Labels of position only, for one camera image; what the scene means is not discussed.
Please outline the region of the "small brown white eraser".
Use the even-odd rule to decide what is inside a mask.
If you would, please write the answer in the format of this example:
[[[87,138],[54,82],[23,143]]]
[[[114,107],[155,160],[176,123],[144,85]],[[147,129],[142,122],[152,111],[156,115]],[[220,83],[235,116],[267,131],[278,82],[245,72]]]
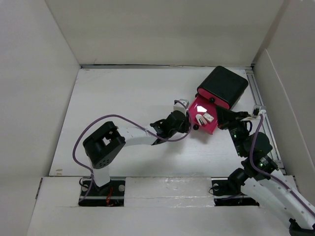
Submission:
[[[200,126],[207,124],[207,121],[205,120],[205,118],[201,114],[197,114],[195,117],[196,117],[196,120]]]

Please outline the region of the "pink white eraser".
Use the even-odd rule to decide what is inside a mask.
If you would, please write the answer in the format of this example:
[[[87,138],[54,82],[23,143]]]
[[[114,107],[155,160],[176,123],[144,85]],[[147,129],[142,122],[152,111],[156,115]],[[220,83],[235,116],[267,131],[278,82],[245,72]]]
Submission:
[[[211,123],[211,122],[214,120],[214,117],[211,116],[209,113],[204,113],[204,114],[203,114],[203,117],[205,118],[205,120],[206,120],[208,123]]]

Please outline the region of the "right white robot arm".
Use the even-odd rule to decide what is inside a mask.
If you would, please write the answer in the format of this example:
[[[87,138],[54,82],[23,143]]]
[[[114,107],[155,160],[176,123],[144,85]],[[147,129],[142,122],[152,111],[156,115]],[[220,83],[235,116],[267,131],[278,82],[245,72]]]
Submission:
[[[228,130],[241,168],[225,180],[214,180],[210,192],[222,200],[247,195],[269,209],[288,228],[292,236],[315,234],[315,207],[287,181],[277,163],[269,157],[273,149],[260,128],[266,116],[263,106],[252,114],[216,106],[218,128]]]

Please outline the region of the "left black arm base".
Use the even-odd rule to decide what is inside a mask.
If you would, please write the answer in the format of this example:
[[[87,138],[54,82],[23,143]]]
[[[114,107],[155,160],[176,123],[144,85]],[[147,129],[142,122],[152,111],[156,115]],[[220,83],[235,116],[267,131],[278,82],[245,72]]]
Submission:
[[[79,180],[81,192],[78,205],[81,207],[123,207],[125,199],[125,178],[113,178],[108,184],[97,187],[91,180],[81,178]]]

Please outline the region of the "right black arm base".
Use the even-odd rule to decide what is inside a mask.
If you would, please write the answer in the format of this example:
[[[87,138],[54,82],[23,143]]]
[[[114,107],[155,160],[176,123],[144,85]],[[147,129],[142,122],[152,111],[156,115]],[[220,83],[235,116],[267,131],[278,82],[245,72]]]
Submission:
[[[214,197],[216,207],[259,206],[259,203],[240,191],[232,190],[227,178],[211,178],[209,193]]]

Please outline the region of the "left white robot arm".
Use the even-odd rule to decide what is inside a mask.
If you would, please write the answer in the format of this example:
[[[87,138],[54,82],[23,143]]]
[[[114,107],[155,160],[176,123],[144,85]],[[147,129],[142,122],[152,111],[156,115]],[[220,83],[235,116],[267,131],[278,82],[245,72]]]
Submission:
[[[108,121],[94,131],[83,141],[83,147],[92,164],[93,190],[104,195],[109,191],[111,178],[107,168],[124,147],[136,145],[155,146],[166,142],[177,142],[184,137],[171,138],[177,134],[188,134],[191,131],[191,122],[188,112],[172,111],[166,119],[158,120],[148,126],[118,128],[114,122]]]

